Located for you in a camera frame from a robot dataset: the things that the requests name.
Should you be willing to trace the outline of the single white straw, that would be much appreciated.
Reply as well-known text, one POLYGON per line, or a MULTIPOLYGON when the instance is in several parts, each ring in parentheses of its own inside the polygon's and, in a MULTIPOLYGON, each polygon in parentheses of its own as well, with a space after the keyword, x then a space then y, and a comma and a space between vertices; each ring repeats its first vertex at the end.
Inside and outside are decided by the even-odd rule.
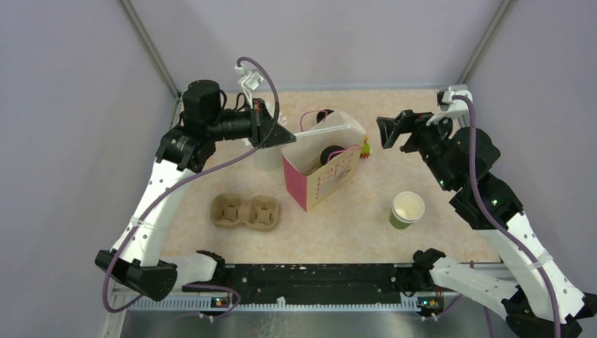
POLYGON ((302 138, 302 137, 307 137, 307 136, 312 136, 312 135, 318 135, 318 134, 324 134, 324 133, 328 133, 328 132, 336 132, 339 130, 346 130, 349 129, 350 125, 348 123, 346 124, 342 124, 342 125, 335 125, 335 126, 329 126, 329 127, 324 127, 321 129, 311 129, 308 131, 303 131, 303 132, 297 132, 294 136, 296 137, 296 139, 302 138))

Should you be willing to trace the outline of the beige pink cake bag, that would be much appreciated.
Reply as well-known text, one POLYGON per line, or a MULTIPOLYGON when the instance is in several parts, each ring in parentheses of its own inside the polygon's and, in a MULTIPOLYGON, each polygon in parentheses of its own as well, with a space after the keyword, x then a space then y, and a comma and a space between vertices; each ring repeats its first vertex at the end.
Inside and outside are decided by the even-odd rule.
POLYGON ((344 111, 334 111, 281 150, 287 191, 306 212, 348 182, 360 164, 367 134, 344 111))

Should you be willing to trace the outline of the black coffee cup lid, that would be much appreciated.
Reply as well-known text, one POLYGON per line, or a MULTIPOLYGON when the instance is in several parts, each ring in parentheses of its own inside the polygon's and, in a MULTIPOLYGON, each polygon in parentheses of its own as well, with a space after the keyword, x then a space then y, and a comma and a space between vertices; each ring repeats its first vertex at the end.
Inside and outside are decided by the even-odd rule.
POLYGON ((320 164, 324 166, 328 164, 335 156, 343 153, 346 149, 339 145, 331 145, 322 150, 320 154, 320 164))

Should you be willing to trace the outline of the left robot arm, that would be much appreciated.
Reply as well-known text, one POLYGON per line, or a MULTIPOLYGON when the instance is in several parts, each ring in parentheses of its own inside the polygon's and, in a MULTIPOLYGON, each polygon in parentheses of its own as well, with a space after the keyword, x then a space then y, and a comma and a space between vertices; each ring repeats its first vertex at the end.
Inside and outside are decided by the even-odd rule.
POLYGON ((256 150, 296 141, 279 122, 279 104, 269 112, 263 99, 253 91, 263 81, 261 75, 245 75, 239 80, 244 104, 226 108, 227 96, 212 80, 197 80, 182 94, 183 110, 178 123, 161 138, 151 176, 137 209, 120 238, 94 260, 104 271, 103 301, 108 300, 110 280, 153 301, 163 300, 174 288, 179 266, 161 259, 161 248, 188 184, 239 162, 232 159, 207 169, 217 142, 247 139, 256 150))

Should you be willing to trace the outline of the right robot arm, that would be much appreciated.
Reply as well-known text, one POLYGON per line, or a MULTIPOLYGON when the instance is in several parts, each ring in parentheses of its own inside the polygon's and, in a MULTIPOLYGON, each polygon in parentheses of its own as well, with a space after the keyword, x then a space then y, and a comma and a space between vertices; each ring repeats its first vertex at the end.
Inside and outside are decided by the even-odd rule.
POLYGON ((458 263, 437 249, 416 251, 413 282, 422 290, 451 289, 492 310, 518 337, 578 337, 580 320, 596 315, 596 295, 575 287, 533 231, 522 202, 490 171, 501 153, 475 127, 453 129, 450 118, 433 122, 432 113, 400 112, 378 117, 381 144, 416 152, 444 191, 453 193, 455 212, 477 231, 513 275, 501 280, 458 263))

